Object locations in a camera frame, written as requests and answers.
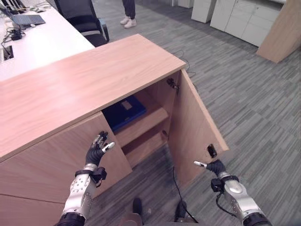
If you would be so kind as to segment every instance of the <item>chair armrest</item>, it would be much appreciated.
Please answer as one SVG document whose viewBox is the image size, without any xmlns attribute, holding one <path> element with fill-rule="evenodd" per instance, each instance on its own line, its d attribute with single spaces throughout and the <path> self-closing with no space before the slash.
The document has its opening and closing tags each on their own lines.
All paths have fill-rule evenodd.
<svg viewBox="0 0 301 226">
<path fill-rule="evenodd" d="M 101 18 L 98 18 L 99 22 L 100 22 L 100 26 L 102 27 L 103 31 L 104 31 L 104 34 L 105 34 L 105 37 L 106 37 L 106 40 L 107 40 L 107 43 L 110 41 L 110 38 L 109 38 L 109 32 L 108 32 L 108 28 L 107 28 L 107 25 L 105 23 L 105 21 Z"/>
</svg>

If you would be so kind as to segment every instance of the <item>cabinet shelf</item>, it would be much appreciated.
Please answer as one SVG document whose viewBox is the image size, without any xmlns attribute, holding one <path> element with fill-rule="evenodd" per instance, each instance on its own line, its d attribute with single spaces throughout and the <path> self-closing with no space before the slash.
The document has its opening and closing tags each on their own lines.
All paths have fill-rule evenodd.
<svg viewBox="0 0 301 226">
<path fill-rule="evenodd" d="M 134 96 L 146 108 L 146 114 L 133 120 L 115 132 L 116 139 L 121 147 L 126 146 L 168 118 L 166 110 L 162 108 L 145 90 L 137 92 Z"/>
<path fill-rule="evenodd" d="M 166 137 L 157 127 L 154 127 L 141 135 L 138 139 L 124 146 L 122 151 L 126 155 L 130 166 L 133 168 L 154 151 L 166 144 L 166 142 Z"/>
</svg>

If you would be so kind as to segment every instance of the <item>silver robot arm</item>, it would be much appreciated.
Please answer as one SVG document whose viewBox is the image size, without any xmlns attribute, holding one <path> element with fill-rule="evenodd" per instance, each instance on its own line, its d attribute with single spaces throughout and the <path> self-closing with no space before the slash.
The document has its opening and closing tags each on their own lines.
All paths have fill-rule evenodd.
<svg viewBox="0 0 301 226">
<path fill-rule="evenodd" d="M 232 215 L 237 217 L 243 226 L 272 226 L 254 199 L 248 195 L 246 188 L 239 182 L 239 179 L 227 173 L 220 160 L 209 164 L 194 161 L 194 164 L 216 174 L 218 178 L 211 181 L 213 191 L 224 194 L 225 199 L 234 211 Z"/>
<path fill-rule="evenodd" d="M 56 226 L 83 226 L 88 218 L 94 192 L 107 176 L 105 168 L 98 165 L 103 155 L 115 145 L 114 142 L 104 143 L 107 135 L 101 132 L 92 142 L 86 155 L 86 165 L 75 173 L 70 195 Z"/>
</svg>

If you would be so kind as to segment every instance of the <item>blue binder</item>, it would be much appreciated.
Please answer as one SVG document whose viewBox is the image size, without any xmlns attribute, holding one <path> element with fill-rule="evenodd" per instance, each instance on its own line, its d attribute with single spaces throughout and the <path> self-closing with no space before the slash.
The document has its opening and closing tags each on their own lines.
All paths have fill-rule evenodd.
<svg viewBox="0 0 301 226">
<path fill-rule="evenodd" d="M 102 110 L 112 131 L 120 129 L 129 122 L 146 113 L 146 108 L 135 98 L 129 96 Z"/>
</svg>

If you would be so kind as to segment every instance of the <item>white cabinet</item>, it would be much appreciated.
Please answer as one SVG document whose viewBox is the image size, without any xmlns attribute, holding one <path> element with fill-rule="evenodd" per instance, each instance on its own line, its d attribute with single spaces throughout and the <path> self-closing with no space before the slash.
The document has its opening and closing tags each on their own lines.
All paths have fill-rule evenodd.
<svg viewBox="0 0 301 226">
<path fill-rule="evenodd" d="M 194 0 L 178 0 L 178 6 L 191 8 L 193 7 Z"/>
<path fill-rule="evenodd" d="M 225 31 L 230 19 L 235 0 L 217 0 L 210 22 L 210 26 Z"/>
<path fill-rule="evenodd" d="M 282 6 L 266 0 L 217 0 L 210 26 L 260 46 Z"/>
<path fill-rule="evenodd" d="M 216 0 L 195 0 L 191 19 L 207 23 L 211 20 Z"/>
</svg>

